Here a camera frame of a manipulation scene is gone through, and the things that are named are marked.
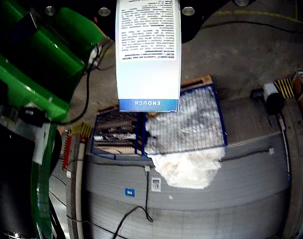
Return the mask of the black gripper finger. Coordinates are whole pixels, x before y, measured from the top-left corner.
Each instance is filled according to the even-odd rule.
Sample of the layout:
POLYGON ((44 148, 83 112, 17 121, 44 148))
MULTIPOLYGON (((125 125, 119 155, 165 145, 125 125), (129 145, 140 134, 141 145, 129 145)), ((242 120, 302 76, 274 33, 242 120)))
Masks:
POLYGON ((203 23, 229 0, 182 0, 181 1, 181 42, 191 41, 203 23))
POLYGON ((69 8, 93 21, 110 39, 115 39, 116 0, 41 0, 41 6, 69 8))

